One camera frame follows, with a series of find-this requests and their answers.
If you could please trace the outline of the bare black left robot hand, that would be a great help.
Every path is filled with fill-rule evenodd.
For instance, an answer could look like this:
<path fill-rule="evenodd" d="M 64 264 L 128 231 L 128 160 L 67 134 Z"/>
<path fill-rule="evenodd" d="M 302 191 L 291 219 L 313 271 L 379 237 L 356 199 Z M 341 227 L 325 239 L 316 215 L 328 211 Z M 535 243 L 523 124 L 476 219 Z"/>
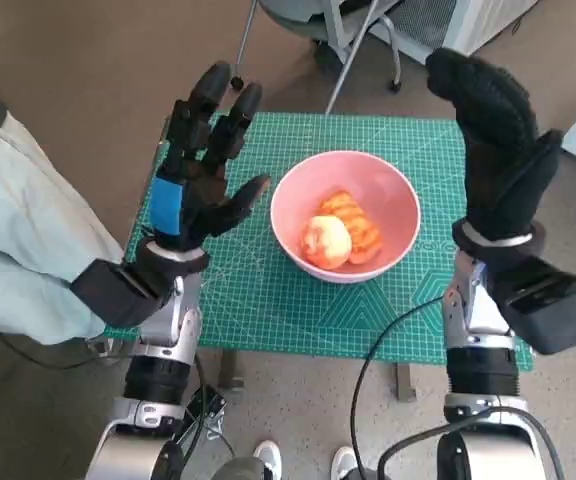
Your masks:
<path fill-rule="evenodd" d="M 217 237 L 241 223 L 269 187 L 270 177 L 258 175 L 227 195 L 226 163 L 244 146 L 263 92 L 260 84 L 249 84 L 211 125 L 230 80 L 230 65 L 219 61 L 186 100 L 174 104 L 165 136 L 168 150 L 150 197 L 150 223 L 161 248 L 185 252 L 201 247 L 207 236 Z"/>

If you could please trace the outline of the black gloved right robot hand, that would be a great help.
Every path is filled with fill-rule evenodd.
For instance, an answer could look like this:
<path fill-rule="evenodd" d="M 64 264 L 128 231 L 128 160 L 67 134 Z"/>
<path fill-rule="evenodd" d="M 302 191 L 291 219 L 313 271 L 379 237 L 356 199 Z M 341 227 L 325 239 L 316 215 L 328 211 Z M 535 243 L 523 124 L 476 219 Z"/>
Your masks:
<path fill-rule="evenodd" d="M 428 89 L 452 104 L 464 139 L 467 223 L 488 242 L 528 235 L 562 132 L 539 132 L 528 91 L 500 66 L 444 47 L 425 66 Z"/>

